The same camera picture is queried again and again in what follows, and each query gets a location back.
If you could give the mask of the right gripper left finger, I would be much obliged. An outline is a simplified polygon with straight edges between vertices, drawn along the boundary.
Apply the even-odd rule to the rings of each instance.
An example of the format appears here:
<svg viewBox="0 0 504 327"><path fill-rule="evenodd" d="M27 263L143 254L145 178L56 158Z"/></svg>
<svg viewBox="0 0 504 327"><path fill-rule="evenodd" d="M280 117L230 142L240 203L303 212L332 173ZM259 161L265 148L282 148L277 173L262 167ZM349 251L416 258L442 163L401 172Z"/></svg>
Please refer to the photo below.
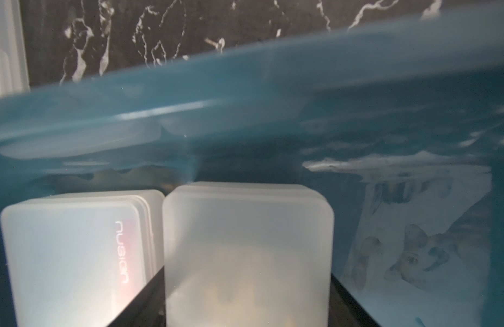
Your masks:
<svg viewBox="0 0 504 327"><path fill-rule="evenodd" d="M162 267L108 327L166 326L165 295L165 276Z"/></svg>

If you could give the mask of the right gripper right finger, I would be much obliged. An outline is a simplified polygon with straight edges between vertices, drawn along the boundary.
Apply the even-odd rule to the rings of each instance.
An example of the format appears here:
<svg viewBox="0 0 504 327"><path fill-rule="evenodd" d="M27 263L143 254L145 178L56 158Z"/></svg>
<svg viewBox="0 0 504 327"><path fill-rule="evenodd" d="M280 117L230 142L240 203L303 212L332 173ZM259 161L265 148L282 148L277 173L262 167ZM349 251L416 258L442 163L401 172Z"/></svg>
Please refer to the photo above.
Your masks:
<svg viewBox="0 0 504 327"><path fill-rule="evenodd" d="M355 298L331 275L328 307L329 327L380 327Z"/></svg>

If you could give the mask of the clear case with red pen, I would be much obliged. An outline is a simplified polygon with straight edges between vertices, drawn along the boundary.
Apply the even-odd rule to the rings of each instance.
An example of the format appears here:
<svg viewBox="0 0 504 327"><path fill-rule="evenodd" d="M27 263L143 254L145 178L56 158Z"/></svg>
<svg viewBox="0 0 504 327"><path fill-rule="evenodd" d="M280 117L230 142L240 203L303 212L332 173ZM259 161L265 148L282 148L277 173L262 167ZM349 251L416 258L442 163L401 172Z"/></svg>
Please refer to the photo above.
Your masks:
<svg viewBox="0 0 504 327"><path fill-rule="evenodd" d="M163 268L162 192L67 193L5 207L19 326L107 326Z"/></svg>

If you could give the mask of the clear case with pencil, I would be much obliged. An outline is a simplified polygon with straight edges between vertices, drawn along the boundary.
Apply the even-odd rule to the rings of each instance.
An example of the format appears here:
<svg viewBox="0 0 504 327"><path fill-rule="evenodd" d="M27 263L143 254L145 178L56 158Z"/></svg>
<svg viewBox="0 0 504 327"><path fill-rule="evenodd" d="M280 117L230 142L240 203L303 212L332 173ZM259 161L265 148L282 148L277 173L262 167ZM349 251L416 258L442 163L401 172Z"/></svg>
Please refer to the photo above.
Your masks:
<svg viewBox="0 0 504 327"><path fill-rule="evenodd" d="M197 182L163 202L168 326L326 326L334 213L302 185Z"/></svg>

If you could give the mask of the clear ribbed case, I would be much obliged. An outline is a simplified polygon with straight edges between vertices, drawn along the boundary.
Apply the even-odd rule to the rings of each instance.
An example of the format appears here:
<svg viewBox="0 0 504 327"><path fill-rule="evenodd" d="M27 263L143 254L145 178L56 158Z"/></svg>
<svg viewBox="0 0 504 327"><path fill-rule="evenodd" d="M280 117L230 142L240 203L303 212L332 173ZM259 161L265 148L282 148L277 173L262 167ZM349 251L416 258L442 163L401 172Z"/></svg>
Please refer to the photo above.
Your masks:
<svg viewBox="0 0 504 327"><path fill-rule="evenodd" d="M0 0L0 98L29 90L18 0Z"/></svg>

